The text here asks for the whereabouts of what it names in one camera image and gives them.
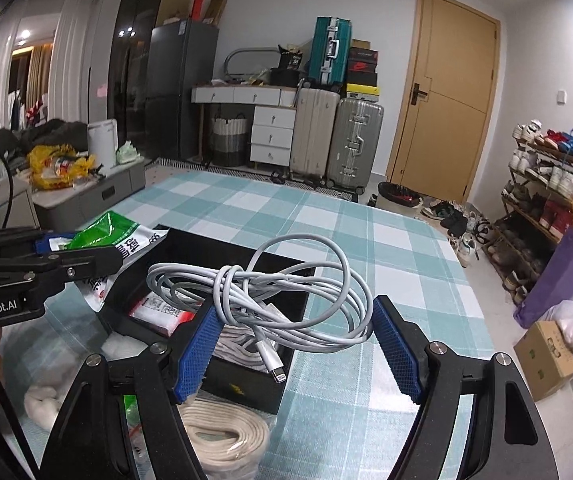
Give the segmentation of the green white packet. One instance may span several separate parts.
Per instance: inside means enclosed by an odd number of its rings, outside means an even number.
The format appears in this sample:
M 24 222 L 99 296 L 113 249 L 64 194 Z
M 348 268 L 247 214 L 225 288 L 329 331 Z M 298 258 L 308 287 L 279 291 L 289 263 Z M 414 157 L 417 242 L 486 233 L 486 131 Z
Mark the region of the green white packet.
M 70 271 L 70 276 L 94 312 L 100 312 L 108 293 L 129 266 L 158 246 L 168 235 L 109 210 L 71 238 L 55 238 L 51 246 L 63 257 L 84 257 L 92 271 Z

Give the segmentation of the white plush sock toy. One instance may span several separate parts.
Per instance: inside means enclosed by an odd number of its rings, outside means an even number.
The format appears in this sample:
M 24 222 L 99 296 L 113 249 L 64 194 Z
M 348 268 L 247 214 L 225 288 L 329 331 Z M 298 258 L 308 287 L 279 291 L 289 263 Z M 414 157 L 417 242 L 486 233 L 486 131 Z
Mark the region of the white plush sock toy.
M 50 432 L 64 401 L 62 387 L 31 385 L 24 395 L 26 415 L 41 429 Z

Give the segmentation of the red white tissue packet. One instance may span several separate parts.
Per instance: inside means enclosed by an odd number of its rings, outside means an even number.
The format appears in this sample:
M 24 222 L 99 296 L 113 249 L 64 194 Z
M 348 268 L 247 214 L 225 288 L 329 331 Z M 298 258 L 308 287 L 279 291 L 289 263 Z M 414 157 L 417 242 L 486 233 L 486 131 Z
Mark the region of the red white tissue packet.
M 150 330 L 170 337 L 181 324 L 191 322 L 194 313 L 171 306 L 155 292 L 149 292 L 134 304 L 129 316 Z

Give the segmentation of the white foam wrap piece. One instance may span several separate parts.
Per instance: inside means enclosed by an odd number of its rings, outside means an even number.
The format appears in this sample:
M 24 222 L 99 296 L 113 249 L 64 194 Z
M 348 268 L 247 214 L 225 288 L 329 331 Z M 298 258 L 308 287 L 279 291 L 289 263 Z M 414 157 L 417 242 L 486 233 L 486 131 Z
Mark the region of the white foam wrap piece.
M 137 356 L 145 344 L 130 336 L 111 333 L 101 346 L 101 352 L 108 361 L 132 358 Z

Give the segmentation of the yellow plastic bag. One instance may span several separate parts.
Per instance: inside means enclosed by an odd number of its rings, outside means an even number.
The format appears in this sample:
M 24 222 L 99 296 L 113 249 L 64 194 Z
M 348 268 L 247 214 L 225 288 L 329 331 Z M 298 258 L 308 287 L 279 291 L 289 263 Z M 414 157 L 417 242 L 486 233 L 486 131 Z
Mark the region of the yellow plastic bag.
M 91 174 L 96 164 L 93 155 L 80 155 L 70 144 L 36 145 L 27 155 L 30 182 L 38 191 L 71 188 Z

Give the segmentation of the white air purifier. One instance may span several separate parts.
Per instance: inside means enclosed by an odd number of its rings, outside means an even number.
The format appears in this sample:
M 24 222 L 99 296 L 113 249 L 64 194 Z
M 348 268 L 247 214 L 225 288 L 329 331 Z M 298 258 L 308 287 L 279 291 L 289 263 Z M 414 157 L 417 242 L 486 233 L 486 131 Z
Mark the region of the white air purifier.
M 106 119 L 87 126 L 88 152 L 94 157 L 96 167 L 112 169 L 116 166 L 118 148 L 117 122 Z

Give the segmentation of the black open storage box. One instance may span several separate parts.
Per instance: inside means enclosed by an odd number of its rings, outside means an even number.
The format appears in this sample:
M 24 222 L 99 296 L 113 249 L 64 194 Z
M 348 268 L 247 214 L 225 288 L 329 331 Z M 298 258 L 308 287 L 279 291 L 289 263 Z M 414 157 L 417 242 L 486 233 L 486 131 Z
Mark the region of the black open storage box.
M 208 292 L 198 295 L 198 307 L 205 307 L 206 311 L 196 313 L 191 322 L 181 324 L 170 337 L 150 330 L 129 316 L 134 304 L 150 291 L 146 274 L 153 264 L 187 263 L 219 269 L 227 264 L 247 266 L 253 254 L 251 248 L 171 229 L 158 246 L 119 275 L 99 312 L 100 321 L 108 330 L 145 344 L 166 344 L 170 356 L 163 360 L 166 365 L 163 378 L 176 401 L 186 402 L 189 396 L 203 388 L 219 398 L 275 415 L 285 391 L 284 382 L 276 382 L 267 372 L 209 356 L 224 324 L 218 318 L 213 297 Z

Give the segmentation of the purple bag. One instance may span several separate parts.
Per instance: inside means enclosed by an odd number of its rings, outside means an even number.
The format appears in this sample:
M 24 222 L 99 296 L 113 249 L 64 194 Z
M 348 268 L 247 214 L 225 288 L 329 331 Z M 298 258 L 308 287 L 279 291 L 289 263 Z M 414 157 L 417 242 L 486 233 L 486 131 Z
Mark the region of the purple bag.
M 545 312 L 573 296 L 573 228 L 569 228 L 536 284 L 514 312 L 521 328 L 528 330 Z

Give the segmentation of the woven laundry basket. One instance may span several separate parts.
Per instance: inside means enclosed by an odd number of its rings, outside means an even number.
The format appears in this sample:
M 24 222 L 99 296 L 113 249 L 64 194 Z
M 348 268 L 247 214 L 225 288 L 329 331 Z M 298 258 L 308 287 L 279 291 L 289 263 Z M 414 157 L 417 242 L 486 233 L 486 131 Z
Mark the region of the woven laundry basket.
M 209 133 L 212 163 L 221 167 L 242 166 L 246 162 L 248 119 L 239 114 L 234 118 L 215 117 Z

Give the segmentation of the black refrigerator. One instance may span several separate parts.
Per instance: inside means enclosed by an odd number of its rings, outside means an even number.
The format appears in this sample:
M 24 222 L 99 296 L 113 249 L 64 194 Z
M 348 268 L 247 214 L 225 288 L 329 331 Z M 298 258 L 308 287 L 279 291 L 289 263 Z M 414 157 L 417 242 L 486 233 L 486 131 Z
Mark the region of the black refrigerator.
M 144 101 L 150 157 L 198 156 L 200 113 L 192 91 L 212 80 L 218 37 L 216 26 L 188 18 L 153 29 Z

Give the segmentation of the wooden shoe rack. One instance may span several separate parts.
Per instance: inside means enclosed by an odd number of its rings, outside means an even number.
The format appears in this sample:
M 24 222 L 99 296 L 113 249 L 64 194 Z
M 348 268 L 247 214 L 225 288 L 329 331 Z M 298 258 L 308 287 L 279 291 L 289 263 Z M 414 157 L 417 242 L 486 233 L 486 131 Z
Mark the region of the wooden shoe rack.
M 544 130 L 533 119 L 516 126 L 512 138 L 510 180 L 501 191 L 504 216 L 492 223 L 495 238 L 484 252 L 519 307 L 573 230 L 573 130 Z

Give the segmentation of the dark glass cabinet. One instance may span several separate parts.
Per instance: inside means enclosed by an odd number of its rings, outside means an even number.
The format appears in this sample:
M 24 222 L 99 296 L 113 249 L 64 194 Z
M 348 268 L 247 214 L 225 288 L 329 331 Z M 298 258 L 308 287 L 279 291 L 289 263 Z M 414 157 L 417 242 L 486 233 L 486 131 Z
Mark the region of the dark glass cabinet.
M 108 67 L 108 117 L 118 141 L 152 153 L 145 133 L 146 73 L 153 29 L 169 18 L 185 18 L 191 0 L 120 0 Z

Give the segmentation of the beige suitcase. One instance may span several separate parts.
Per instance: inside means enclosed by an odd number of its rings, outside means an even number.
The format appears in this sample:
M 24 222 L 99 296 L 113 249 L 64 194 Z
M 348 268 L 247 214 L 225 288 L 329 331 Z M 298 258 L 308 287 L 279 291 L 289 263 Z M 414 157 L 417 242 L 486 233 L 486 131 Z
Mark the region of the beige suitcase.
M 289 160 L 293 174 L 324 178 L 338 102 L 335 92 L 310 88 L 298 92 Z

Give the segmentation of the silver aluminium suitcase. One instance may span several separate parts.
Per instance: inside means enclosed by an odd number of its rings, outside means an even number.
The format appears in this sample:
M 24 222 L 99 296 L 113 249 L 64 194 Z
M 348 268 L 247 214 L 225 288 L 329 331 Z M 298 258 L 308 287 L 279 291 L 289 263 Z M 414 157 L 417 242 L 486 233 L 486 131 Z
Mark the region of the silver aluminium suitcase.
M 342 188 L 362 195 L 370 180 L 384 107 L 369 101 L 339 101 L 329 146 L 326 181 L 331 188 Z

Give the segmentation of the teal suitcase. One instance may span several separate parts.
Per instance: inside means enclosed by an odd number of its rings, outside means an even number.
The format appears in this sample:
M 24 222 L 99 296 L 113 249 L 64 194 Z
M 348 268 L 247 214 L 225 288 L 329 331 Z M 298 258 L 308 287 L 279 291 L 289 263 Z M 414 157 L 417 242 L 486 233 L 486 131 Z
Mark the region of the teal suitcase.
M 341 86 L 351 40 L 351 21 L 336 16 L 319 16 L 315 21 L 308 78 L 323 87 Z

